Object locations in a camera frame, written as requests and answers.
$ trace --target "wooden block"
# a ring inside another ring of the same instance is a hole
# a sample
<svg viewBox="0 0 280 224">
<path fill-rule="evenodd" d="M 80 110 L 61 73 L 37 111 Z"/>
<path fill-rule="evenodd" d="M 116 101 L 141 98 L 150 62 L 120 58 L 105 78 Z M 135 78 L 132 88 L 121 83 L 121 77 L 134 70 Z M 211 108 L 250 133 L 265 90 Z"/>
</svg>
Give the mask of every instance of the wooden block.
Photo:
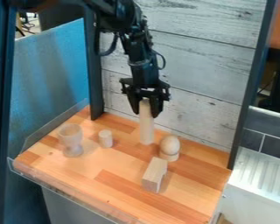
<svg viewBox="0 0 280 224">
<path fill-rule="evenodd" d="M 150 192 L 158 193 L 163 176 L 167 173 L 167 161 L 153 157 L 142 177 L 142 186 Z"/>
</svg>

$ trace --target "white object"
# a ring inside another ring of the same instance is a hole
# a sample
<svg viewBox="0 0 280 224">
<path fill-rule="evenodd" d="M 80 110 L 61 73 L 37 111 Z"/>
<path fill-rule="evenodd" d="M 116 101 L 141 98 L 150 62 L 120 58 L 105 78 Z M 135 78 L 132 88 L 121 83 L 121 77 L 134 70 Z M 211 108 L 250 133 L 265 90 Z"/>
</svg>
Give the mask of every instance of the white object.
<svg viewBox="0 0 280 224">
<path fill-rule="evenodd" d="M 234 224 L 280 223 L 280 159 L 241 148 L 217 206 Z"/>
<path fill-rule="evenodd" d="M 58 138 L 66 146 L 63 150 L 66 157 L 78 157 L 83 153 L 81 147 L 83 132 L 80 125 L 75 123 L 63 124 L 58 132 Z"/>
<path fill-rule="evenodd" d="M 148 99 L 139 102 L 140 114 L 140 143 L 153 144 L 154 142 L 154 125 L 151 116 L 151 105 Z"/>
<path fill-rule="evenodd" d="M 113 145 L 112 132 L 108 129 L 101 130 L 99 133 L 100 145 L 103 148 L 111 148 Z"/>
<path fill-rule="evenodd" d="M 160 142 L 159 156 L 169 162 L 179 159 L 179 139 L 175 136 L 166 136 Z"/>
<path fill-rule="evenodd" d="M 163 176 L 167 173 L 167 161 L 153 157 L 142 177 L 142 186 L 145 190 L 158 193 Z"/>
</svg>

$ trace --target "wooden ball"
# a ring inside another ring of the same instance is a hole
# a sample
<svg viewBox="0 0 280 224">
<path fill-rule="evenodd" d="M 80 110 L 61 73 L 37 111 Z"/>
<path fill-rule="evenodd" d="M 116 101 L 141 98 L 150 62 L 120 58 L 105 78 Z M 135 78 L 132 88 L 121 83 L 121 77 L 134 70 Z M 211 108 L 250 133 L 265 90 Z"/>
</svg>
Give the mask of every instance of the wooden ball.
<svg viewBox="0 0 280 224">
<path fill-rule="evenodd" d="M 166 136 L 160 142 L 159 156 L 173 162 L 179 158 L 179 139 L 175 136 Z"/>
</svg>

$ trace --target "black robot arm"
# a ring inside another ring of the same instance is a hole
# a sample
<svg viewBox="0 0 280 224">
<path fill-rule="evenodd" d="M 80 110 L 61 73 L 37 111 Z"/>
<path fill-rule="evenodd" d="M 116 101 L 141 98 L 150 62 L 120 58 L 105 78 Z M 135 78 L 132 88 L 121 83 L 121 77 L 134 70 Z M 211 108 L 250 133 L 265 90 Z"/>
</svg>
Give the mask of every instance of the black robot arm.
<svg viewBox="0 0 280 224">
<path fill-rule="evenodd" d="M 10 3 L 27 11 L 39 11 L 58 0 L 10 0 Z M 164 101 L 169 101 L 169 85 L 159 79 L 159 70 L 165 67 L 165 58 L 152 49 L 152 36 L 147 19 L 133 0 L 60 0 L 62 3 L 85 4 L 95 12 L 97 32 L 95 52 L 107 56 L 116 49 L 118 39 L 124 53 L 129 56 L 132 78 L 120 79 L 122 93 L 126 94 L 134 113 L 139 113 L 139 102 L 150 100 L 150 110 L 157 117 L 163 110 Z M 106 52 L 99 51 L 100 32 L 113 32 L 114 39 Z M 157 56 L 163 60 L 158 66 Z"/>
</svg>

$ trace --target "white wooden wall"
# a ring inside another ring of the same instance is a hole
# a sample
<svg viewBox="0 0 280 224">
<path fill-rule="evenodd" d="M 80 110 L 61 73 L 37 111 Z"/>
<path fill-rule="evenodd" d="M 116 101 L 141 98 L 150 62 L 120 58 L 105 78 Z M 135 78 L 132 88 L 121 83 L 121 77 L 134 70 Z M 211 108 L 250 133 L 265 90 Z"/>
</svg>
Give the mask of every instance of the white wooden wall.
<svg viewBox="0 0 280 224">
<path fill-rule="evenodd" d="M 230 151 L 266 0 L 136 0 L 154 48 L 167 60 L 161 79 L 172 100 L 159 128 Z M 103 35 L 102 48 L 112 36 Z M 135 118 L 119 78 L 130 76 L 123 49 L 102 59 L 106 107 Z"/>
</svg>

